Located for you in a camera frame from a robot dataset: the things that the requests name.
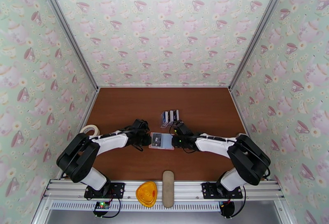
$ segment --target yellow object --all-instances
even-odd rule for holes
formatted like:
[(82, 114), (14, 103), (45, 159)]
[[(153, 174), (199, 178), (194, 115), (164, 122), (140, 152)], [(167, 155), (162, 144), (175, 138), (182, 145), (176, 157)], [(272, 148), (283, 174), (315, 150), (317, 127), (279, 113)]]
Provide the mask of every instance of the yellow object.
[(157, 185), (154, 182), (145, 182), (136, 190), (138, 201), (148, 208), (153, 207), (157, 200), (157, 196)]

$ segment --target sponge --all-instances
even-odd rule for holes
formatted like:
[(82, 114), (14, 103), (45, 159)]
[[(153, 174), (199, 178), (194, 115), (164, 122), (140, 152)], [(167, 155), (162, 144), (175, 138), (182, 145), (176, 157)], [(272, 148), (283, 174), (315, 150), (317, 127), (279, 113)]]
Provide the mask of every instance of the sponge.
[(162, 175), (162, 204), (166, 208), (174, 205), (174, 173), (166, 170)]

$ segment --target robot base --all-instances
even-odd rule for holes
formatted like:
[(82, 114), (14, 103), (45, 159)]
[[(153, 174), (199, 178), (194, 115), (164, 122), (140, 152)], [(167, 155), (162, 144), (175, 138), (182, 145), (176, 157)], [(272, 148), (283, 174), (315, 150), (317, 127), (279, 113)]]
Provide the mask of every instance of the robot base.
[(204, 199), (242, 199), (241, 188), (237, 187), (232, 191), (225, 188), (218, 188), (216, 183), (205, 182), (201, 184)]
[(107, 199), (122, 199), (125, 191), (125, 184), (121, 182), (109, 182), (108, 185), (97, 191), (92, 187), (87, 186), (84, 197), (86, 199), (107, 198)]

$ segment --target masking tape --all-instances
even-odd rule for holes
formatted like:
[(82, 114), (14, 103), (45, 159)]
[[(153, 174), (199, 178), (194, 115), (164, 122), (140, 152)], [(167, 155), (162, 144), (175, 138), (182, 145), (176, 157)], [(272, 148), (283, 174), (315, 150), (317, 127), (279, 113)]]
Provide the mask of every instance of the masking tape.
[(87, 125), (87, 126), (84, 126), (80, 133), (87, 133), (89, 131), (93, 130), (94, 133), (91, 135), (91, 136), (98, 136), (100, 134), (100, 130), (96, 127), (96, 125)]

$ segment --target floral wallpaper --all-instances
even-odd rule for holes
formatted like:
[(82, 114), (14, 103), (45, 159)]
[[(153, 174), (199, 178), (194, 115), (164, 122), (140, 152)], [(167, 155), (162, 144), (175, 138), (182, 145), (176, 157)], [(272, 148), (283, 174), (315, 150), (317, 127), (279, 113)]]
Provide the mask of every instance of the floral wallpaper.
[(281, 0), (233, 88), (298, 223), (329, 223), (329, 0)]
[(269, 0), (58, 0), (99, 86), (228, 86)]
[(0, 223), (30, 223), (93, 87), (45, 0), (0, 6)]

